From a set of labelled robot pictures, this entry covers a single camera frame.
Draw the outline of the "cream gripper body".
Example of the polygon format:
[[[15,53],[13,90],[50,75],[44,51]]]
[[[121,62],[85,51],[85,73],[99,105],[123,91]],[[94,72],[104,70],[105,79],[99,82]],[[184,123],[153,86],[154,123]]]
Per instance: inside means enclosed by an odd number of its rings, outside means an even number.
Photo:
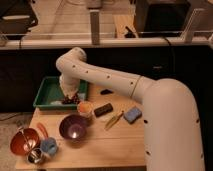
[[[78,92],[80,82],[72,82],[71,84],[60,82],[60,87],[65,96],[68,96],[72,99]]]

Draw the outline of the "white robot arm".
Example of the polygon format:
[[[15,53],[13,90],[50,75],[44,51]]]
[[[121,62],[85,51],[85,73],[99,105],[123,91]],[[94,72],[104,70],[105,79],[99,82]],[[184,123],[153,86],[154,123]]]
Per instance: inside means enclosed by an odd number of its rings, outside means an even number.
[[[142,105],[147,171],[205,171],[197,104],[185,84],[90,65],[79,47],[60,56],[56,67],[65,93],[82,79]]]

